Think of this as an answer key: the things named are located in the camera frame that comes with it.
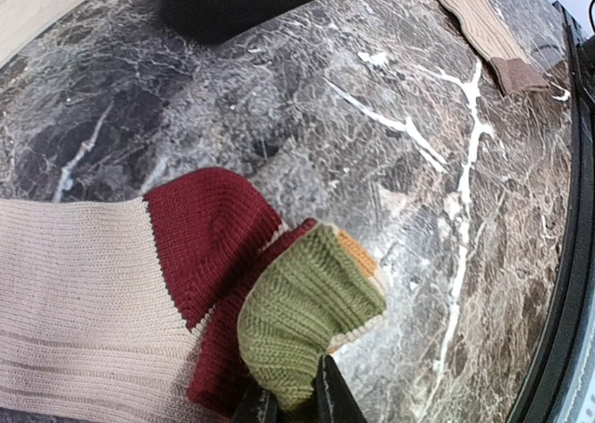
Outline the beige striped sock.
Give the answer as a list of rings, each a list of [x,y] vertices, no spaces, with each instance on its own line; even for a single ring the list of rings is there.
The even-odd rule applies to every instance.
[[[317,422],[322,357],[387,309],[346,232],[294,229],[203,168],[118,203],[1,203],[1,404],[94,422],[215,422],[249,383]]]

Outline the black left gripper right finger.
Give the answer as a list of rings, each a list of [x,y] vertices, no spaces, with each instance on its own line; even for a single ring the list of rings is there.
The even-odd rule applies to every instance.
[[[320,359],[314,390],[319,422],[367,422],[337,364],[330,355],[324,355]]]

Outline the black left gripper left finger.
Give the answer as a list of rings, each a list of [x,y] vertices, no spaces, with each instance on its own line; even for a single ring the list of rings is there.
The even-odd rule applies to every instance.
[[[263,388],[247,388],[231,423],[276,423],[278,411],[276,397],[271,392]]]

